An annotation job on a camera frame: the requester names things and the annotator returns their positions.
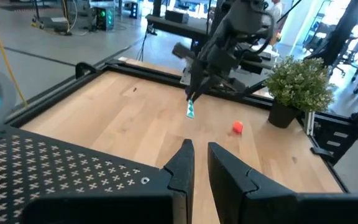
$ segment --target person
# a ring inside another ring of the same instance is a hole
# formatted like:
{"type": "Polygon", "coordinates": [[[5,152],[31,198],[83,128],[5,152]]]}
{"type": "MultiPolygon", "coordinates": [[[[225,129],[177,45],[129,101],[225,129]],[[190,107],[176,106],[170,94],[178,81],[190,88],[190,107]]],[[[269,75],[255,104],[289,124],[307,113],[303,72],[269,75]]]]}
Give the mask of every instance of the person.
{"type": "MultiPolygon", "coordinates": [[[[272,0],[272,2],[274,3],[274,6],[268,9],[267,12],[271,13],[274,18],[274,23],[276,23],[283,14],[283,4],[281,3],[281,0],[272,0]]],[[[267,16],[263,17],[262,22],[265,25],[271,24],[270,18],[267,16]]]]}

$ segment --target table frame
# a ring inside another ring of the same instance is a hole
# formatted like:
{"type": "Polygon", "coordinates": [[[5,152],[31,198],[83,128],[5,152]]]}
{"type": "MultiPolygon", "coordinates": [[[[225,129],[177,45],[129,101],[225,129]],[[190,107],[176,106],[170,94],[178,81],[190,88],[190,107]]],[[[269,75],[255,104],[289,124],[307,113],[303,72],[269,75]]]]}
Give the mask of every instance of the table frame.
{"type": "MultiPolygon", "coordinates": [[[[49,88],[48,90],[45,90],[44,92],[35,96],[34,99],[30,99],[29,101],[33,103],[30,104],[29,108],[27,108],[26,110],[17,110],[16,113],[13,113],[11,117],[8,118],[6,124],[14,128],[19,128],[25,125],[32,119],[36,118],[38,115],[42,114],[44,111],[48,110],[52,106],[56,105],[58,102],[64,100],[66,97],[74,93],[75,91],[79,90],[89,82],[93,81],[95,78],[102,75],[106,71],[122,73],[125,75],[158,82],[165,85],[174,86],[177,88],[184,89],[186,87],[185,85],[180,83],[181,77],[178,75],[145,68],[138,65],[132,65],[116,59],[103,60],[103,62],[98,63],[97,68],[92,67],[91,65],[84,66],[84,63],[79,63],[76,67],[76,75],[49,88]],[[83,72],[83,70],[79,67],[88,70],[89,72],[83,72]]],[[[235,101],[237,103],[242,103],[245,105],[255,106],[263,110],[271,110],[273,103],[273,99],[271,98],[266,98],[254,94],[235,97],[228,93],[222,93],[217,90],[209,90],[206,94],[225,100],[235,101]]],[[[297,117],[297,120],[301,124],[301,126],[303,126],[302,120],[304,119],[304,117],[304,113],[297,117]]],[[[349,126],[350,128],[354,129],[353,127],[351,127],[352,124],[347,122],[348,118],[337,116],[335,114],[316,113],[315,119],[317,122],[319,122],[320,125],[324,127],[326,127],[327,124],[330,124],[336,129],[344,126],[349,126]]],[[[349,190],[334,170],[334,163],[330,161],[331,157],[327,157],[327,153],[329,152],[325,152],[324,149],[321,149],[322,144],[320,144],[315,137],[308,137],[313,145],[311,151],[317,153],[321,157],[327,169],[333,175],[341,190],[345,193],[349,193],[349,190]]]]}

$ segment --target gray floor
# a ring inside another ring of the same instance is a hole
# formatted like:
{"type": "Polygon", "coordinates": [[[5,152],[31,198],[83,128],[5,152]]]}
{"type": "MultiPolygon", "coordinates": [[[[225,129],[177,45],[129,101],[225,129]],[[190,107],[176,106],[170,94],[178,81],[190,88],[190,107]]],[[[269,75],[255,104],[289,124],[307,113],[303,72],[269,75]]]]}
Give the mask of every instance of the gray floor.
{"type": "MultiPolygon", "coordinates": [[[[76,64],[81,61],[96,63],[127,46],[134,45],[143,38],[147,24],[145,21],[124,17],[122,21],[116,23],[119,24],[120,30],[114,32],[63,37],[31,27],[30,21],[33,13],[10,12],[0,9],[1,38],[4,45],[11,49],[7,51],[7,56],[14,75],[27,99],[73,75],[74,67],[64,63],[76,64]],[[20,54],[12,51],[12,49],[61,62],[51,62],[50,60],[20,54]]],[[[43,15],[58,13],[59,11],[42,11],[43,15]]],[[[185,66],[184,61],[171,54],[172,47],[177,42],[189,46],[191,40],[164,32],[158,32],[158,36],[148,36],[145,43],[144,61],[182,70],[185,66]]],[[[141,42],[117,57],[136,58],[140,46],[141,42]]],[[[277,49],[281,55],[293,54],[296,57],[301,57],[303,54],[299,47],[292,48],[279,44],[277,49]]],[[[0,71],[8,75],[1,53],[0,71]]],[[[236,74],[236,76],[249,85],[264,78],[260,75],[244,75],[241,73],[236,74]]],[[[331,109],[335,113],[345,116],[349,116],[353,111],[358,110],[358,97],[352,94],[355,83],[350,83],[350,78],[351,75],[341,78],[338,73],[335,73],[331,79],[337,85],[335,91],[337,100],[331,105],[331,109]]],[[[358,141],[339,161],[335,169],[350,191],[358,192],[358,141]]]]}

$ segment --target black metal frame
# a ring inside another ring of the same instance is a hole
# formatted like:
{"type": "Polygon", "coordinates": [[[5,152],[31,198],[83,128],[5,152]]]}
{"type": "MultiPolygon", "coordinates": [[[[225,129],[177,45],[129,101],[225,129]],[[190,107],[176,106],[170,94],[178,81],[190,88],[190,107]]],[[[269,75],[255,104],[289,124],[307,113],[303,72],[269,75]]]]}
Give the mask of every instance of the black metal frame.
{"type": "MultiPolygon", "coordinates": [[[[113,71],[137,78],[143,78],[146,80],[159,82],[177,88],[184,89],[186,87],[184,84],[180,83],[180,77],[178,75],[172,75],[170,73],[165,73],[165,72],[161,72],[158,70],[153,70],[150,68],[145,68],[137,65],[131,65],[123,61],[111,59],[110,61],[104,62],[104,65],[100,65],[99,68],[95,68],[95,72],[90,72],[87,74],[82,73],[81,75],[76,74],[76,77],[78,78],[76,79],[75,82],[69,84],[64,89],[56,92],[52,96],[46,97],[48,93],[56,89],[54,87],[52,87],[47,91],[44,91],[43,92],[44,96],[37,95],[36,97],[38,98],[38,101],[36,101],[33,105],[30,105],[30,107],[27,110],[15,115],[12,118],[9,118],[7,124],[15,128],[19,128],[25,125],[26,123],[28,123],[29,121],[31,121],[32,119],[43,113],[44,111],[48,110],[53,105],[62,101],[70,94],[79,90],[80,88],[82,88],[83,86],[85,86],[86,84],[88,84],[89,82],[91,82],[92,80],[94,80],[95,78],[97,78],[98,76],[100,76],[106,71],[113,71]]],[[[237,103],[242,103],[245,105],[255,106],[264,110],[270,110],[272,108],[272,103],[273,103],[272,99],[263,96],[257,96],[257,95],[234,96],[228,93],[223,93],[218,90],[210,90],[207,91],[206,94],[210,96],[222,98],[225,100],[235,101],[237,103]]],[[[299,117],[297,117],[297,120],[301,125],[303,125],[304,116],[305,116],[304,114],[301,114],[299,115],[299,117]]],[[[315,119],[316,122],[318,122],[321,126],[324,126],[324,128],[321,129],[323,130],[329,129],[331,134],[336,133],[338,129],[341,130],[341,128],[348,128],[352,130],[352,124],[348,121],[349,118],[341,117],[335,114],[317,113],[315,119]]],[[[309,136],[309,137],[313,144],[313,147],[311,148],[312,152],[313,149],[320,149],[326,152],[325,154],[324,153],[323,154],[317,153],[317,154],[321,156],[322,160],[326,164],[326,167],[328,168],[330,173],[332,173],[333,177],[335,178],[336,182],[338,183],[342,191],[348,193],[349,190],[344,185],[341,178],[338,176],[338,174],[336,173],[333,167],[337,162],[337,160],[340,159],[340,157],[338,159],[333,159],[334,156],[327,156],[327,154],[335,155],[335,152],[331,151],[327,153],[326,151],[327,145],[324,144],[322,140],[316,139],[313,136],[309,136]]]]}

